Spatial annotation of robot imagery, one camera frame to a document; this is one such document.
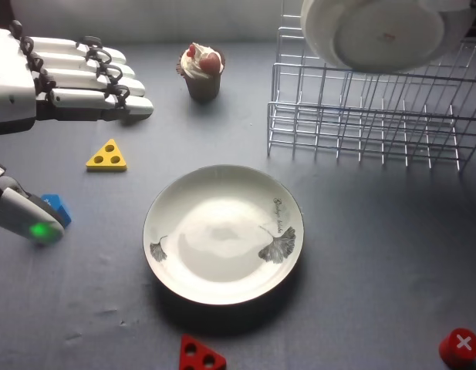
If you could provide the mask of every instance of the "white plate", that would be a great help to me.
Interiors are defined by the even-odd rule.
[[[305,0],[301,26],[312,51],[333,66],[394,72],[451,51],[475,16],[470,8],[439,12],[416,0]]]
[[[174,293],[236,304],[288,275],[303,235],[301,211],[283,185],[251,168],[210,166],[159,194],[145,220],[143,248]]]

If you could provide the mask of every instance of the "gray wall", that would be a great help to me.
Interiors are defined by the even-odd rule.
[[[302,0],[286,0],[299,13]],[[282,0],[12,0],[28,35],[104,42],[274,40]]]

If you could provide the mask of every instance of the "white x symbol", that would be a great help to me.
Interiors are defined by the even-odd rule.
[[[457,339],[460,341],[460,343],[457,345],[457,348],[462,348],[465,346],[465,348],[467,348],[469,351],[472,349],[468,344],[471,341],[471,337],[463,339],[460,334],[457,334]]]

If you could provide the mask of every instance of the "yellow toy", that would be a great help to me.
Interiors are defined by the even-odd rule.
[[[123,172],[128,166],[114,139],[109,140],[95,156],[86,163],[88,171]]]

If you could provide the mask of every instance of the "blue block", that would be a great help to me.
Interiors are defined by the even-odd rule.
[[[68,208],[66,208],[58,194],[44,194],[40,197],[40,199],[44,200],[61,216],[61,218],[65,221],[65,227],[71,223],[71,216],[69,215]]]

